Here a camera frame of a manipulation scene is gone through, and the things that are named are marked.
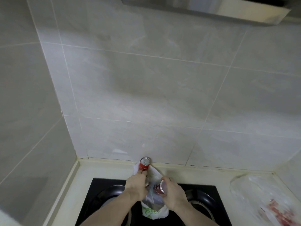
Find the white countertop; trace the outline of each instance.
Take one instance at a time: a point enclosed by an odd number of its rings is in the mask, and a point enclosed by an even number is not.
[[[74,226],[82,208],[93,178],[109,178],[126,180],[133,174],[133,165],[136,162],[87,159],[80,160],[79,167],[71,186],[62,202],[52,226]],[[161,174],[172,177],[177,183],[202,184],[216,186],[233,226],[258,225],[248,212],[244,212],[236,205],[230,193],[230,181],[246,171],[222,170],[212,167],[184,167],[180,165],[153,163]],[[250,171],[252,174],[274,176],[268,173]],[[297,199],[288,188],[274,176],[280,188],[294,201]]]

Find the black stove top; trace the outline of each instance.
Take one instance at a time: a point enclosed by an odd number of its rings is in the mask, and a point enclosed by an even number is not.
[[[125,184],[125,180],[94,178],[91,182],[75,226],[79,226],[92,213],[100,209],[103,204],[107,203],[108,200],[121,194],[124,190]],[[194,206],[194,208],[207,217],[214,219],[214,221],[220,226],[232,226],[215,186],[192,184],[179,185],[185,191],[188,201]],[[170,211],[169,215],[163,219],[151,220],[144,217],[142,215],[141,204],[140,202],[137,202],[131,208],[130,213],[126,216],[122,223],[122,226],[128,225],[183,226],[184,224],[173,211]]]

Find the can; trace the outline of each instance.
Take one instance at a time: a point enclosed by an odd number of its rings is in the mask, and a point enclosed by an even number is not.
[[[150,179],[148,177],[145,178],[145,188],[147,188],[150,184]]]
[[[167,193],[166,182],[164,180],[162,180],[158,184],[154,185],[153,190],[155,193],[158,193],[158,194],[166,194]]]
[[[139,170],[147,171],[150,163],[151,160],[148,157],[143,157],[142,159],[140,159]]]

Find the plastic bag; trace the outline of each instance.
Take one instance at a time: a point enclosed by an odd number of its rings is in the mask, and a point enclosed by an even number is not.
[[[139,163],[133,166],[134,175],[137,174]],[[169,214],[169,209],[164,204],[162,197],[154,192],[153,187],[161,181],[162,175],[151,165],[148,167],[149,186],[146,188],[148,194],[141,201],[142,215],[150,219],[165,218]]]
[[[298,208],[277,186],[261,176],[241,175],[232,179],[235,200],[261,223],[272,226],[301,226]]]

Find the range hood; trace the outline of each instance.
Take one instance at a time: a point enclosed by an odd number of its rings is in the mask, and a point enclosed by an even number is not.
[[[276,25],[289,13],[282,0],[122,0],[139,5],[191,13],[220,16]]]

